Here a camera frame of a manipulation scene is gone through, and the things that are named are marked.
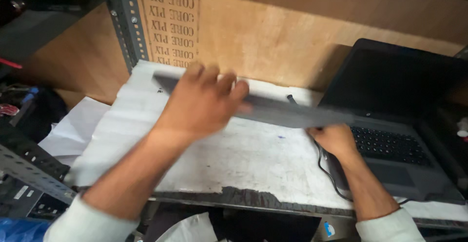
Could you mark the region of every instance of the black laptop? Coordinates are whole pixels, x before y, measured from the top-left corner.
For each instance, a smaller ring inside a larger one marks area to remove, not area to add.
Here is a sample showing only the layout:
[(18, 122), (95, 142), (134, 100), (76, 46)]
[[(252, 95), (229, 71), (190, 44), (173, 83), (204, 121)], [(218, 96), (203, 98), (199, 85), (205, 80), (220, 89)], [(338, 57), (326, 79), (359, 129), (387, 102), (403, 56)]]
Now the black laptop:
[[(391, 195), (465, 204), (415, 126), (467, 78), (464, 60), (359, 39), (319, 106), (354, 114), (356, 146)], [(338, 160), (329, 157), (337, 186), (349, 189)]]

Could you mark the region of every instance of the power cord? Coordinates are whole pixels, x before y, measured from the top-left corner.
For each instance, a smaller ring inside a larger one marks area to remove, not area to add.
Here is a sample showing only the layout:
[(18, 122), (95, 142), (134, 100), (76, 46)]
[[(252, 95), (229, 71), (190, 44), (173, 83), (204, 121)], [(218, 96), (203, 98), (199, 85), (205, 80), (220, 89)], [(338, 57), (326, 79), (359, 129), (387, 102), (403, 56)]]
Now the power cord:
[[(318, 161), (318, 165), (319, 165), (319, 168), (320, 170), (322, 170), (322, 172), (324, 172), (328, 178), (330, 178), (332, 184), (333, 184), (333, 188), (335, 189), (336, 193), (341, 197), (343, 198), (344, 200), (346, 201), (350, 201), (350, 202), (353, 202), (352, 199), (344, 196), (342, 193), (340, 193), (340, 191), (338, 190), (338, 187), (336, 186), (336, 183), (335, 183), (335, 180), (333, 179), (333, 177), (331, 176), (330, 173), (328, 173), (324, 168), (322, 168), (322, 166), (320, 165), (320, 162), (322, 161), (322, 155), (323, 155), (323, 148), (319, 145), (319, 143), (317, 143), (315, 140), (313, 140), (313, 143), (315, 143), (315, 146), (317, 146), (317, 149), (319, 150), (319, 161)], [(414, 201), (414, 202), (420, 202), (420, 203), (427, 203), (427, 202), (431, 202), (431, 201), (423, 201), (423, 200), (416, 200), (416, 199), (412, 199), (412, 198), (408, 198), (408, 199), (405, 199), (403, 200), (402, 202), (398, 203), (398, 205), (403, 205), (405, 203), (408, 203), (410, 201)]]

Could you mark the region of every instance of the red object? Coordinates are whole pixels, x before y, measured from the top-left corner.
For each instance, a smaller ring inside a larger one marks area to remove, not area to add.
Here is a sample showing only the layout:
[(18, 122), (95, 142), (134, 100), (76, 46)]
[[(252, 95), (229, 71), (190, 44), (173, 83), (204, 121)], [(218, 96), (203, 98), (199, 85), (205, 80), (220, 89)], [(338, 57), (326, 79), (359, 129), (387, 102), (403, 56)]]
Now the red object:
[(3, 114), (8, 116), (15, 116), (20, 110), (10, 104), (0, 104), (0, 116)]
[(3, 59), (0, 57), (0, 63), (4, 63), (5, 65), (8, 65), (8, 66), (11, 66), (13, 68), (18, 68), (18, 69), (22, 69), (23, 66), (21, 66), (20, 64), (17, 64), (17, 63), (13, 63), (11, 61), (8, 61), (6, 59)]

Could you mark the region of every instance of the plywood board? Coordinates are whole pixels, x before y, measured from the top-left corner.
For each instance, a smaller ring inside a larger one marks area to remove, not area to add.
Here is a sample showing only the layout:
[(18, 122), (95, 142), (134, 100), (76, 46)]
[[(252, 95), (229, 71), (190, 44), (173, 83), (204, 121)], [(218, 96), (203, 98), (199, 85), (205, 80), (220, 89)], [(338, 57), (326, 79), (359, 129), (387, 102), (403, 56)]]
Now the plywood board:
[(369, 38), (453, 56), (468, 43), (467, 0), (138, 0), (149, 59), (192, 60), (324, 90)]
[[(39, 49), (15, 75), (28, 83), (79, 92), (112, 104), (129, 73), (103, 3)], [(75, 102), (73, 93), (61, 93)]]

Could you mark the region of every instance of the laptop screen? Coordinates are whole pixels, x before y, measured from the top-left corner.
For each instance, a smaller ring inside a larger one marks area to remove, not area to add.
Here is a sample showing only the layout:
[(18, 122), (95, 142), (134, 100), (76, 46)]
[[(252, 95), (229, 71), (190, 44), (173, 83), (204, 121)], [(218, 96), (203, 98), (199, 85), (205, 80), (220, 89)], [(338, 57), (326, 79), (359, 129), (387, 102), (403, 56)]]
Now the laptop screen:
[(360, 39), (320, 106), (411, 123), (467, 77), (461, 59)]

